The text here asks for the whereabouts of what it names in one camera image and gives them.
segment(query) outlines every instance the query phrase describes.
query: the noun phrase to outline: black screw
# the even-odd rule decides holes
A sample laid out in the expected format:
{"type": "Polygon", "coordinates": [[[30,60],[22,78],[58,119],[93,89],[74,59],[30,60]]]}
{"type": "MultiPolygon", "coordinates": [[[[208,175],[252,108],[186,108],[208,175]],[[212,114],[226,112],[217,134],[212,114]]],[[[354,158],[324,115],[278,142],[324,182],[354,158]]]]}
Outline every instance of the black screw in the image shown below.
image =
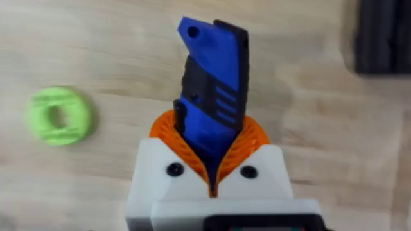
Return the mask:
{"type": "Polygon", "coordinates": [[[254,179],[258,176],[258,171],[253,166],[244,166],[241,168],[240,173],[247,179],[254,179]]]}
{"type": "Polygon", "coordinates": [[[180,163],[172,163],[167,167],[167,174],[172,177],[178,177],[184,172],[184,166],[180,163]]]}
{"type": "Polygon", "coordinates": [[[187,33],[188,33],[188,36],[190,36],[191,38],[196,38],[198,34],[200,33],[200,30],[195,26],[190,26],[187,29],[187,33]]]}

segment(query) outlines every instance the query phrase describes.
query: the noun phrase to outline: screw head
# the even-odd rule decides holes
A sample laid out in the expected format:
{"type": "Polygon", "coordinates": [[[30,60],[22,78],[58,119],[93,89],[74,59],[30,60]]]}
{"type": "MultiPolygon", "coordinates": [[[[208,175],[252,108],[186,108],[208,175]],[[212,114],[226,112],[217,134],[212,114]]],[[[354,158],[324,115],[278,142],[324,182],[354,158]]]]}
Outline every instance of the screw head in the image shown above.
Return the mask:
{"type": "Polygon", "coordinates": [[[253,166],[244,166],[241,168],[240,173],[247,179],[254,179],[258,176],[258,171],[253,166]]]}
{"type": "Polygon", "coordinates": [[[167,175],[178,177],[184,172],[184,166],[180,163],[172,163],[167,167],[167,175]]]}

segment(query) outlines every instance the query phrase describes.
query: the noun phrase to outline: white plastic housing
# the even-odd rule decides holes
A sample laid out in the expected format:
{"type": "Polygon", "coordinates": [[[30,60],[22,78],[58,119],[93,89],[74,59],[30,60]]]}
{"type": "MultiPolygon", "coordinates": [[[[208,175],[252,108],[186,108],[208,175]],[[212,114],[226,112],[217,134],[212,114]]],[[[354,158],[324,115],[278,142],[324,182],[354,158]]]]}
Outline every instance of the white plastic housing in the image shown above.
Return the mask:
{"type": "Polygon", "coordinates": [[[202,230],[215,214],[320,214],[315,200],[293,199],[283,154],[278,146],[260,147],[220,182],[218,197],[209,198],[208,185],[158,138],[143,139],[127,202],[130,231],[202,230]],[[178,177],[167,175],[174,162],[184,166],[178,177]],[[255,179],[240,169],[253,166],[255,179]]]}

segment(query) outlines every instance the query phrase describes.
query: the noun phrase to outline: green ring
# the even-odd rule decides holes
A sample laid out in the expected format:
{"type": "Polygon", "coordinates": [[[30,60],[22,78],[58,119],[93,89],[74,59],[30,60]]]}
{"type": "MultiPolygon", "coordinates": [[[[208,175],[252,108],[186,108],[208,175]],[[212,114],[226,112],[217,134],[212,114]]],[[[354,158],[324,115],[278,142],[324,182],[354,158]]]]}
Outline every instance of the green ring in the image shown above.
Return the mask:
{"type": "Polygon", "coordinates": [[[34,135],[52,146],[72,144],[83,139],[91,127],[91,110],[83,98],[66,87],[50,87],[35,93],[30,99],[27,120],[34,135]],[[60,107],[66,125],[53,125],[49,111],[60,107]]]}

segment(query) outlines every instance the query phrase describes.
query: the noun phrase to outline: black device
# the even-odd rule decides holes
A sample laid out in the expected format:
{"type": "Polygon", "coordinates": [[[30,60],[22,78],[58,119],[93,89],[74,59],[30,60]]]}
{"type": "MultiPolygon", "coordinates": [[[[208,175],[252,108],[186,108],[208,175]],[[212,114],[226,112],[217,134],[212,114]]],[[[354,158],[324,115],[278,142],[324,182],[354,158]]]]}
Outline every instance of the black device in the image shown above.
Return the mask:
{"type": "Polygon", "coordinates": [[[411,73],[411,1],[361,0],[354,42],[360,74],[411,73]]]}
{"type": "Polygon", "coordinates": [[[214,215],[204,220],[205,231],[331,231],[317,214],[214,215]]]}

